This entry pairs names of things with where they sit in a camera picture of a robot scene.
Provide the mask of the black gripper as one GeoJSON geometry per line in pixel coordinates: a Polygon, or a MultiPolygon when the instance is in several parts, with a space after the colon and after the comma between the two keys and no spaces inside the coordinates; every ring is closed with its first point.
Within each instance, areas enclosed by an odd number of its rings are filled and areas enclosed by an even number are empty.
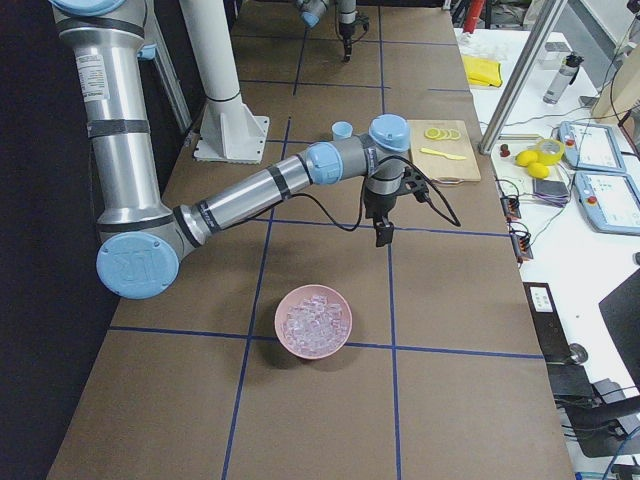
{"type": "Polygon", "coordinates": [[[343,57],[341,62],[347,62],[347,58],[351,58],[351,44],[355,35],[355,22],[338,22],[338,35],[343,42],[343,57]]]}
{"type": "Polygon", "coordinates": [[[394,225],[390,223],[389,213],[395,205],[394,194],[378,194],[369,188],[364,190],[365,217],[375,225],[377,247],[384,247],[393,241],[394,225]]]}

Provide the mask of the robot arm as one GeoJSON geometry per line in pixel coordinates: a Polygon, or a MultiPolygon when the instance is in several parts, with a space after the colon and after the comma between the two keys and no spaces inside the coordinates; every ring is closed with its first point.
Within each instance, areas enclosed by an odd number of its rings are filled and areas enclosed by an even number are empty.
{"type": "MultiPolygon", "coordinates": [[[[307,29],[313,29],[330,7],[331,1],[326,0],[295,0],[294,7],[298,16],[307,29]]],[[[344,63],[352,57],[354,35],[358,18],[357,3],[355,1],[336,1],[337,36],[343,45],[344,63]]]]}
{"type": "Polygon", "coordinates": [[[363,180],[360,207],[378,245],[388,244],[387,214],[405,191],[408,122],[376,117],[360,135],[318,142],[191,206],[161,199],[138,55],[153,19],[149,1],[56,1],[60,39],[72,48],[104,200],[97,227],[97,273],[112,292],[146,299],[176,279],[180,262],[211,236],[299,196],[311,185],[363,180]]]}

